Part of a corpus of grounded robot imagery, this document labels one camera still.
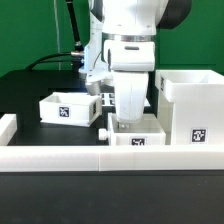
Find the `green background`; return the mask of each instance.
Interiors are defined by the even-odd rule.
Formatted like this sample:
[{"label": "green background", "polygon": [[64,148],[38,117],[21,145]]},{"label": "green background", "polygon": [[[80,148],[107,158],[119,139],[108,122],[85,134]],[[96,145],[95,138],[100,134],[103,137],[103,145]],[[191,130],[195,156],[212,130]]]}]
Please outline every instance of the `green background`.
[{"label": "green background", "polygon": [[[57,0],[57,5],[61,51],[71,51],[73,38],[67,6],[64,0]],[[89,40],[88,0],[74,0],[74,6],[85,45]],[[224,74],[223,26],[223,0],[193,0],[190,15],[179,27],[158,31],[157,68],[213,69]],[[0,76],[54,53],[57,42],[53,0],[0,1]]]}]

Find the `green wall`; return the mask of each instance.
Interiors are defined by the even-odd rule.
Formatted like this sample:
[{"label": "green wall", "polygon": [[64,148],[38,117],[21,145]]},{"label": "green wall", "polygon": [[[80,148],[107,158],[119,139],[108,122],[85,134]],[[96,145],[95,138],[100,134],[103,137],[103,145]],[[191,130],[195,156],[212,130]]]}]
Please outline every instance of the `green wall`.
[{"label": "green wall", "polygon": [[[67,6],[57,0],[62,51],[73,49]],[[74,0],[82,42],[89,39],[88,0]],[[157,68],[213,69],[224,73],[224,1],[193,0],[178,28],[158,31]],[[0,76],[57,52],[53,0],[0,1]],[[56,65],[39,66],[57,69]]]}]

